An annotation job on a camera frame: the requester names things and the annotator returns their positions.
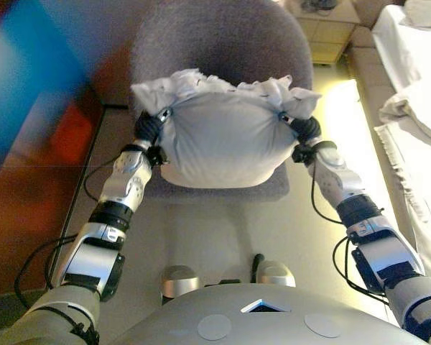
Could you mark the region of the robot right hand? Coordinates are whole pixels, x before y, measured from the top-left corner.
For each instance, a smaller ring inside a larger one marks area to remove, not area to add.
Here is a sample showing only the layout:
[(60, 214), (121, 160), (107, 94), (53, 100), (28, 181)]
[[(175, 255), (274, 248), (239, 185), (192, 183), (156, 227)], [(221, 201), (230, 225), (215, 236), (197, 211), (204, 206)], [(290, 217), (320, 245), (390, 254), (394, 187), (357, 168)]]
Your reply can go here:
[(314, 116), (308, 119), (298, 119), (292, 118), (283, 111), (279, 113), (278, 117), (295, 133), (296, 139), (302, 145), (321, 136), (320, 124)]

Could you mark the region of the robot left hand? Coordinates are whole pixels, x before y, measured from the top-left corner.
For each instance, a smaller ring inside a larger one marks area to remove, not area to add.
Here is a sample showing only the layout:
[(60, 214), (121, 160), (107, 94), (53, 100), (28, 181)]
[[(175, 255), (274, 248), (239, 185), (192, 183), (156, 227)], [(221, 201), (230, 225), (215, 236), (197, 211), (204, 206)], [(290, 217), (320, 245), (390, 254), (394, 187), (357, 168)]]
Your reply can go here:
[(171, 108), (164, 108), (155, 115), (143, 110), (134, 125), (136, 144), (145, 150), (149, 149), (157, 141), (164, 123), (171, 115)]

